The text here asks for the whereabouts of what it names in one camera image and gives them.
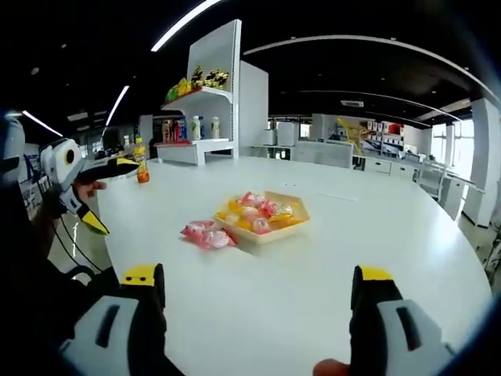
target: human hand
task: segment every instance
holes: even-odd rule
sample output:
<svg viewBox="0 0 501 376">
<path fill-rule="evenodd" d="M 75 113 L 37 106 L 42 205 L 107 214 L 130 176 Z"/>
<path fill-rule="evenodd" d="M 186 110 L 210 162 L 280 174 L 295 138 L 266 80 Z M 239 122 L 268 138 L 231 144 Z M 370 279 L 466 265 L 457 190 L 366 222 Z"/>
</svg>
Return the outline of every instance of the human hand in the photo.
<svg viewBox="0 0 501 376">
<path fill-rule="evenodd" d="M 96 195 L 97 190 L 105 190 L 106 183 L 93 182 L 89 184 L 81 184 L 78 181 L 76 181 L 74 187 L 78 192 L 78 197 L 82 201 L 86 201 L 88 198 L 94 197 Z"/>
<path fill-rule="evenodd" d="M 313 376 L 349 376 L 350 367 L 335 359 L 325 359 L 313 367 Z"/>
</svg>

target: white round table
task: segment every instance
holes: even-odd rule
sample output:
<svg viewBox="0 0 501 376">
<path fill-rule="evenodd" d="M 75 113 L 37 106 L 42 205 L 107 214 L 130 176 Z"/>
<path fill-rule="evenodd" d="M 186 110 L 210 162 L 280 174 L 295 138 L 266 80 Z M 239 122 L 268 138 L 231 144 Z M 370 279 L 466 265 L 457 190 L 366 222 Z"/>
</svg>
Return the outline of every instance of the white round table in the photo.
<svg viewBox="0 0 501 376">
<path fill-rule="evenodd" d="M 166 354 L 187 376 L 307 376 L 349 362 L 353 269 L 379 266 L 458 349 L 491 299 L 457 225 L 415 183 L 319 164 L 264 158 L 205 167 L 149 163 L 150 181 L 116 179 L 99 192 L 118 276 L 164 265 Z M 263 246 L 202 251 L 179 233 L 248 190 L 301 197 L 304 230 Z"/>
</svg>

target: orange bottle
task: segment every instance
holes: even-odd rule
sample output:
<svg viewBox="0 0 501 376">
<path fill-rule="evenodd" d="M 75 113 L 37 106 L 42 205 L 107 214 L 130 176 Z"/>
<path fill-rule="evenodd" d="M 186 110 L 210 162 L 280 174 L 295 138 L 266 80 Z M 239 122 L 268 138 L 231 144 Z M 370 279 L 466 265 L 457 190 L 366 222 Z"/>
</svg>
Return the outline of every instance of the orange bottle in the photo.
<svg viewBox="0 0 501 376">
<path fill-rule="evenodd" d="M 146 148 L 142 144 L 141 137 L 135 139 L 134 159 L 139 164 L 139 167 L 136 170 L 138 182 L 149 182 L 150 173 L 148 172 L 148 166 L 146 165 Z"/>
</svg>

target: finger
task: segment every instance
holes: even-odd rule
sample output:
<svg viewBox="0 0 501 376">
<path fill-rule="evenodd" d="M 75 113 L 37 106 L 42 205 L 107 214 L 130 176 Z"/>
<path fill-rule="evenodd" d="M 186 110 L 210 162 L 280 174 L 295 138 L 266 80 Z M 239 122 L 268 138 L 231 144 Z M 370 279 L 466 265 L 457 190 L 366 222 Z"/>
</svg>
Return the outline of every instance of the finger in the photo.
<svg viewBox="0 0 501 376">
<path fill-rule="evenodd" d="M 334 359 L 318 362 L 313 368 L 313 376 L 348 376 L 350 367 Z"/>
<path fill-rule="evenodd" d="M 94 182 L 92 184 L 92 188 L 95 190 L 105 190 L 106 189 L 106 183 L 103 182 Z"/>
</svg>

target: wooden tray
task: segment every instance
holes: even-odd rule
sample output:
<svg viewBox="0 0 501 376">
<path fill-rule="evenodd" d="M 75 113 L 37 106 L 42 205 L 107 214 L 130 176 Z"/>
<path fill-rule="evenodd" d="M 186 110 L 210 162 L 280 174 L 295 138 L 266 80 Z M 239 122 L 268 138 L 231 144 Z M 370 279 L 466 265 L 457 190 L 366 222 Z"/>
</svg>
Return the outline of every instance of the wooden tray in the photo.
<svg viewBox="0 0 501 376">
<path fill-rule="evenodd" d="M 274 230 L 271 233 L 264 233 L 262 235 L 258 235 L 256 233 L 253 233 L 252 231 L 242 229 L 241 227 L 230 225 L 226 221 L 223 221 L 222 219 L 218 218 L 216 215 L 214 216 L 214 220 L 216 221 L 216 223 L 219 223 L 219 225 L 221 225 L 222 228 L 224 228 L 232 235 L 235 235 L 237 237 L 242 237 L 256 244 L 269 243 L 270 241 L 283 239 L 285 237 L 294 235 L 298 230 L 300 230 L 309 222 L 310 216 L 308 215 L 308 212 L 306 211 L 305 208 L 305 204 L 303 204 L 303 200 L 301 198 L 268 191 L 265 192 L 265 197 L 277 204 L 288 204 L 292 206 L 294 210 L 294 218 L 303 222 L 298 223 L 297 225 L 285 227 L 280 230 Z"/>
</svg>

